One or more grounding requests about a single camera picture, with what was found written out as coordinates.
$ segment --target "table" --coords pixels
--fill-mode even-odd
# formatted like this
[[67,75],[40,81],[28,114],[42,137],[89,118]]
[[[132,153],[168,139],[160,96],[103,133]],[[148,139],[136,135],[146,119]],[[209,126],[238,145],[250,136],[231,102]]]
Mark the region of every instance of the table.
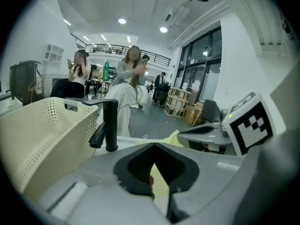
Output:
[[98,79],[93,79],[94,81],[97,82],[97,92],[98,92],[98,84],[101,83],[102,84],[102,87],[101,87],[101,90],[102,90],[102,97],[105,97],[105,94],[106,94],[106,88],[109,87],[109,85],[112,83],[112,81],[103,81],[102,79],[99,81]]

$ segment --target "railing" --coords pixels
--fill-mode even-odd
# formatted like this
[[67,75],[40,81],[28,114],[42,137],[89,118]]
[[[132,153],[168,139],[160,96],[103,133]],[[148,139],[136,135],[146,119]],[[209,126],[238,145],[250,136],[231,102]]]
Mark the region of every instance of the railing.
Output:
[[[123,55],[127,53],[129,47],[127,46],[120,46],[120,45],[107,45],[107,44],[95,44],[95,45],[86,45],[85,50],[88,53],[112,53]],[[155,62],[157,64],[163,65],[168,67],[170,64],[171,59],[158,55],[156,53],[148,52],[145,50],[141,50],[141,56],[148,55],[150,57],[150,62]]]

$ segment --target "yellow cloth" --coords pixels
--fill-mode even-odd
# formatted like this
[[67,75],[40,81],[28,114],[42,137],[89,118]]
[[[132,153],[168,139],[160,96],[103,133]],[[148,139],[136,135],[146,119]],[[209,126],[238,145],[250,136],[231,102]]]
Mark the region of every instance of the yellow cloth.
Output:
[[[183,147],[178,140],[177,140],[177,134],[179,133],[178,130],[174,131],[169,137],[166,137],[162,140],[163,143],[167,143],[170,145],[174,145],[177,147]],[[158,171],[158,168],[154,164],[150,175],[154,179],[154,184],[152,186],[152,192],[154,193],[155,197],[158,196],[168,196],[169,195],[169,186],[166,184],[165,180],[163,179],[162,175]]]

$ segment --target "long hair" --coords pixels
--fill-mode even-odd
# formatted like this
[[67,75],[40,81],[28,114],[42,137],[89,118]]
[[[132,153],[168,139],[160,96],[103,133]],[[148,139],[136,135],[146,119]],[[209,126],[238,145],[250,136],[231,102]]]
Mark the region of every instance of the long hair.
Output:
[[[124,61],[126,63],[129,63],[129,60],[130,60],[129,59],[129,54],[130,54],[131,50],[134,49],[134,48],[137,48],[139,51],[141,51],[138,46],[131,46],[128,49],[128,51],[127,51],[127,53],[125,55],[125,58],[122,61]],[[140,59],[141,59],[141,56],[139,57],[139,59],[137,61],[134,62],[134,65],[132,67],[133,69],[135,69],[135,67],[137,66],[137,64],[138,64],[138,62],[139,62]],[[139,75],[133,75],[133,77],[131,78],[129,84],[135,88],[138,85],[138,83],[139,83],[139,77],[140,77]]]
[[[80,57],[80,58],[84,58],[84,64],[85,64],[85,66],[86,66],[86,56],[87,56],[86,51],[84,51],[83,49],[80,49],[80,50],[78,50],[77,52],[75,52],[74,57],[75,57],[77,54],[79,54],[79,57]],[[82,75],[83,75],[83,68],[81,67],[81,64],[75,64],[73,73],[75,73],[75,71],[76,71],[77,68],[78,68],[78,73],[77,73],[78,77],[82,77]]]

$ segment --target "laundry basket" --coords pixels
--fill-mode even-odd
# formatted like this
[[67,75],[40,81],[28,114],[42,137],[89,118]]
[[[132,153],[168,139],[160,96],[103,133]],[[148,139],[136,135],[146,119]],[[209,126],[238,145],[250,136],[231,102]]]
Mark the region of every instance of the laundry basket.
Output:
[[[78,111],[65,109],[77,105]],[[36,201],[55,180],[93,156],[97,106],[51,97],[0,119],[0,158],[16,190]]]

